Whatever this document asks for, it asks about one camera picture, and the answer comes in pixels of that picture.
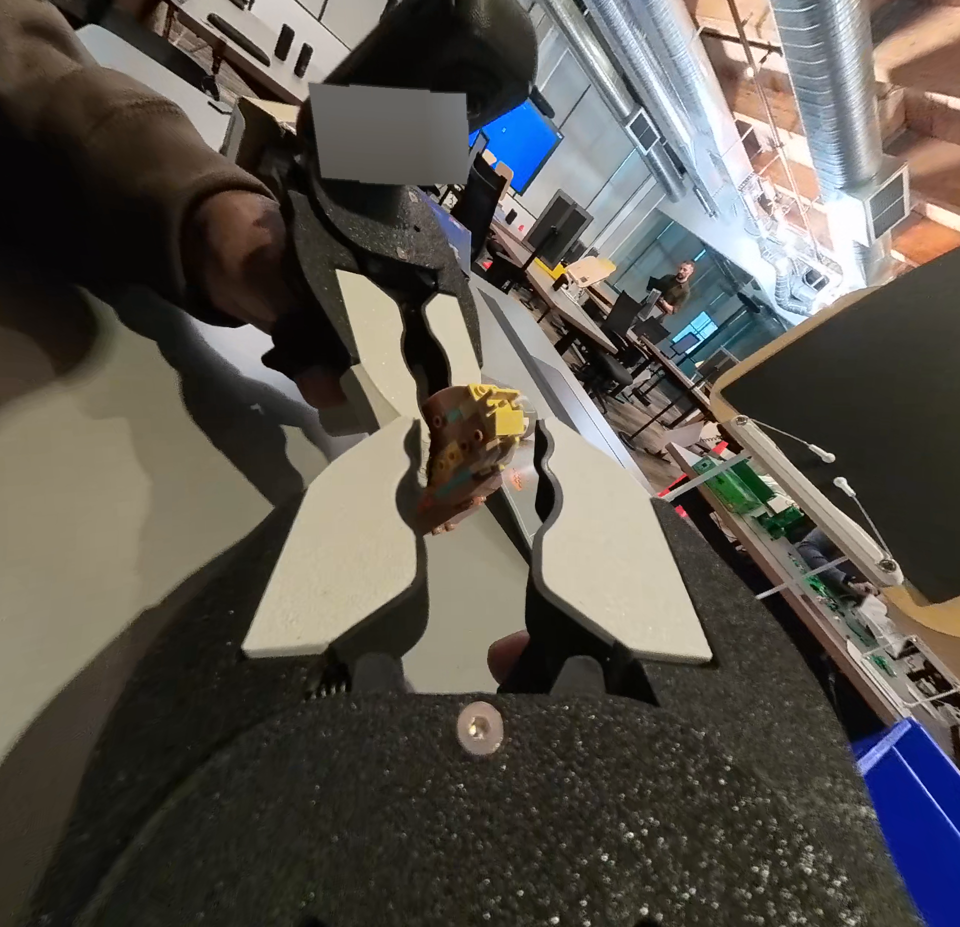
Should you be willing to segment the large silver air duct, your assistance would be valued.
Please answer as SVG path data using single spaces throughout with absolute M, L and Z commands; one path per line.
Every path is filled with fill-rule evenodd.
M 882 169 L 869 0 L 769 0 L 817 176 L 832 200 Z

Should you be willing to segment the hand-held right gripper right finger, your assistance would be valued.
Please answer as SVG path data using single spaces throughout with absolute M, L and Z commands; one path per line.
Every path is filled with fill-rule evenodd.
M 540 519 L 526 587 L 525 692 L 655 699 L 714 650 L 665 530 L 671 508 L 558 420 L 534 434 Z

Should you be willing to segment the large blue plastic bin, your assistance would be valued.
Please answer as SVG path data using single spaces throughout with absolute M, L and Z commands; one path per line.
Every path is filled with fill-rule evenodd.
M 854 748 L 894 865 L 928 926 L 959 925 L 959 771 L 917 719 Z

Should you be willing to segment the green circuit board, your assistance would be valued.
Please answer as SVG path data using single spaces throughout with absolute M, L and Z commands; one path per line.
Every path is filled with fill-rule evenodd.
M 770 502 L 775 498 L 775 491 L 747 460 L 708 477 L 699 487 L 711 493 L 730 513 L 754 517 L 772 513 Z

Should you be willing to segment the thin silver air duct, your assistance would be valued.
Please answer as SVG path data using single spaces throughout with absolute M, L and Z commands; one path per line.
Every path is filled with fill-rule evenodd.
M 652 36 L 643 32 L 641 16 L 628 0 L 582 1 L 607 52 L 654 124 L 662 148 L 662 153 L 651 153 L 654 173 L 667 200 L 678 203 L 690 190 L 692 133 L 666 63 L 657 57 Z

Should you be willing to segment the grey desk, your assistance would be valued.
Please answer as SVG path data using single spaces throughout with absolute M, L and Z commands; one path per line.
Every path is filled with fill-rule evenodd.
M 446 696 L 321 697 L 323 660 L 239 650 L 301 474 L 258 388 L 179 312 L 87 263 L 58 147 L 10 130 L 7 67 L 84 69 L 59 16 L 2 45 L 2 681 L 66 677 L 13 729 L 2 903 L 21 925 L 613 924 L 613 829 L 544 811 L 534 732 L 469 757 Z

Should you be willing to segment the blue wall screen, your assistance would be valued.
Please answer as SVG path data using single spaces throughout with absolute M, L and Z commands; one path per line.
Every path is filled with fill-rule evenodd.
M 526 192 L 562 141 L 561 130 L 531 98 L 468 135 L 472 152 L 490 152 L 495 165 L 512 170 L 510 187 L 518 194 Z

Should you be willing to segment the grey monitor on stand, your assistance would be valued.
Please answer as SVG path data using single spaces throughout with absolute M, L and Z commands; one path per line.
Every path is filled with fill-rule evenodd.
M 594 220 L 575 198 L 557 189 L 541 211 L 523 243 L 550 271 L 557 268 Z

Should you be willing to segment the brown and tan brick model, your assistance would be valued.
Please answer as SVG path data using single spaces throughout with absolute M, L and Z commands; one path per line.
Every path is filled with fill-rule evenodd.
M 436 535 L 453 530 L 502 486 L 538 416 L 522 392 L 490 382 L 450 385 L 422 413 L 429 453 L 417 522 Z

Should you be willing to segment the wooden office table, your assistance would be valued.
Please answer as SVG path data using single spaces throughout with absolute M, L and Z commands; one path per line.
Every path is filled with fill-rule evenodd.
M 625 392 L 646 369 L 672 376 L 682 388 L 681 396 L 690 401 L 690 408 L 682 417 L 696 412 L 704 417 L 713 417 L 706 396 L 651 340 L 637 335 L 633 330 L 618 329 L 611 322 L 611 311 L 603 321 L 589 316 L 573 300 L 563 278 L 551 280 L 534 263 L 527 267 L 520 264 L 521 260 L 532 260 L 533 254 L 508 227 L 494 221 L 490 231 L 494 249 L 488 274 L 493 275 L 494 270 L 510 269 L 503 277 L 502 292 L 509 296 L 512 288 L 525 287 L 531 292 L 532 299 L 541 306 L 535 311 L 537 323 L 551 317 L 560 320 L 565 331 L 558 334 L 555 344 L 558 356 L 564 356 L 572 345 L 582 345 L 586 350 L 585 363 L 594 365 L 593 371 L 587 374 L 588 378 L 611 381 L 617 393 Z

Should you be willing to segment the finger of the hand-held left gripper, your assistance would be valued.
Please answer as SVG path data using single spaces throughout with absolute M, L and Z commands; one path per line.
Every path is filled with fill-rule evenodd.
M 399 304 L 361 274 L 336 275 L 355 353 L 340 379 L 345 403 L 323 408 L 321 427 L 342 438 L 374 434 L 399 417 L 422 420 L 416 381 L 402 353 Z
M 434 374 L 432 388 L 480 384 L 482 355 L 477 352 L 470 324 L 457 297 L 435 293 L 422 308 L 427 351 Z

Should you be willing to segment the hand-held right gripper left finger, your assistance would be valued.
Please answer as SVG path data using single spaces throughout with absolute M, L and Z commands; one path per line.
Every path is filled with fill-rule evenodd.
M 426 632 L 421 423 L 399 417 L 306 489 L 246 636 L 251 660 L 402 661 Z

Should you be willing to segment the person's right hand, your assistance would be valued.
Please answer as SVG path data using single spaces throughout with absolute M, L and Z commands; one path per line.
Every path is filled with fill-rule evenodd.
M 486 656 L 487 669 L 498 694 L 525 694 L 530 691 L 526 653 L 530 645 L 526 630 L 517 631 L 493 642 Z

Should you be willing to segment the person's left forearm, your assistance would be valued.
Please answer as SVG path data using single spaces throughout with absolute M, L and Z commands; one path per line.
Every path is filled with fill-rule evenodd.
M 2 238 L 84 286 L 153 290 L 216 314 L 186 284 L 184 222 L 227 190 L 268 196 L 186 113 L 96 63 L 54 7 L 1 0 Z

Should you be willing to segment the person's left hand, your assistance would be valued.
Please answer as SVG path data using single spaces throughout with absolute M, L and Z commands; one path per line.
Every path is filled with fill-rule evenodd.
M 188 287 L 216 315 L 271 340 L 266 367 L 283 373 L 316 409 L 345 403 L 344 362 L 322 311 L 291 279 L 282 210 L 245 189 L 211 194 L 190 209 L 180 254 Z

